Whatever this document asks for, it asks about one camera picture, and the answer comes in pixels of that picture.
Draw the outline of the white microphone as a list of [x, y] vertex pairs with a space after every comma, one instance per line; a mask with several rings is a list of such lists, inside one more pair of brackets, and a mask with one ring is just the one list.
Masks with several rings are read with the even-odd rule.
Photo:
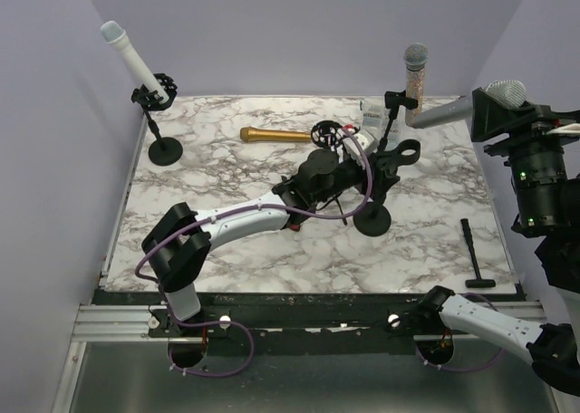
[[141, 59], [133, 47], [127, 32], [115, 21], [108, 21], [101, 26], [101, 34], [108, 45], [115, 49], [122, 57], [126, 67], [133, 77], [144, 85], [149, 92], [155, 91], [160, 103], [166, 103], [169, 95], [161, 87], [153, 72]]

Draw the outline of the gold microphone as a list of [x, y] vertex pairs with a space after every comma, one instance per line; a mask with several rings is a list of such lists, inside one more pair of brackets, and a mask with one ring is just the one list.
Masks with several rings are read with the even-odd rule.
[[244, 127], [239, 131], [239, 137], [244, 142], [311, 142], [309, 132], [289, 130], [262, 130], [253, 127]]

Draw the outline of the glitter microphone silver head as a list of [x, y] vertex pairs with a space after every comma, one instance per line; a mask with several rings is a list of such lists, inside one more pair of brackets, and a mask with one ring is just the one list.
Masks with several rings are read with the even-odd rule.
[[405, 123], [409, 127], [414, 122], [415, 117], [422, 112], [425, 65], [428, 56], [428, 48], [422, 43], [411, 44], [403, 55], [406, 67], [406, 96], [417, 102], [417, 107], [413, 110], [407, 110], [405, 114]]

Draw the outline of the grey microphone silver head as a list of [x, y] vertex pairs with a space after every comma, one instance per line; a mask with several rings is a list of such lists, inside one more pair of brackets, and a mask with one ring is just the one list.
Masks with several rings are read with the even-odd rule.
[[[495, 81], [483, 91], [508, 109], [520, 107], [527, 99], [527, 89], [517, 80]], [[472, 116], [472, 96], [465, 96], [439, 107], [426, 110], [413, 117], [408, 126], [413, 129], [427, 129], [465, 120]]]

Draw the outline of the black tripod shock-mount stand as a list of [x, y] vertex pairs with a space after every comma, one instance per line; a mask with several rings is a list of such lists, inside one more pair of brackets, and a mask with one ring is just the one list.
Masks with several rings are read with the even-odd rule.
[[[342, 125], [334, 120], [321, 120], [317, 122], [311, 129], [311, 140], [316, 147], [328, 150], [333, 154], [336, 161], [335, 166], [339, 160], [338, 148], [342, 146], [342, 138], [339, 136], [339, 130]], [[340, 202], [340, 196], [343, 191], [336, 192], [332, 197], [328, 197], [321, 206], [316, 206], [315, 211], [322, 211], [330, 204], [335, 203], [338, 206], [339, 212], [343, 215], [343, 208]]]

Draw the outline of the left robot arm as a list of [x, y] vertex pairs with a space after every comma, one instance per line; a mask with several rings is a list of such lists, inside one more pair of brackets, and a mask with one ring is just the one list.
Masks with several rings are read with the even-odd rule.
[[378, 156], [346, 149], [309, 154], [297, 172], [263, 196], [229, 208], [195, 211], [187, 203], [172, 206], [141, 243], [142, 262], [155, 274], [154, 283], [171, 310], [170, 326], [182, 336], [194, 334], [202, 305], [195, 281], [208, 255], [219, 247], [251, 235], [281, 231], [304, 221], [324, 219], [318, 206], [355, 188], [361, 204], [338, 215], [362, 221], [382, 199]]

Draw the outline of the black round-base clip stand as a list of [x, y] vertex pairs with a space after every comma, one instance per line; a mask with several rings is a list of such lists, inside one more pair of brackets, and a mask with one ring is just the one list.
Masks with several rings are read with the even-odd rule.
[[401, 128], [398, 123], [399, 111], [415, 110], [418, 101], [408, 97], [406, 91], [386, 91], [384, 93], [384, 106], [387, 111], [387, 123], [378, 144], [378, 151], [394, 149], [401, 141]]

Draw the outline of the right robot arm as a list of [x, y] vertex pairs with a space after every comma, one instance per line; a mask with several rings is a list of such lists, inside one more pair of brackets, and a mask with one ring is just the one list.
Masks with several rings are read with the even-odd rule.
[[426, 332], [473, 334], [529, 364], [547, 385], [579, 394], [579, 180], [566, 173], [564, 147], [579, 140], [579, 113], [527, 101], [517, 82], [496, 82], [418, 114], [415, 129], [469, 118], [470, 139], [511, 171], [517, 215], [511, 229], [536, 242], [530, 256], [509, 252], [525, 289], [544, 281], [558, 294], [566, 323], [532, 323], [495, 312], [442, 286], [417, 306]]

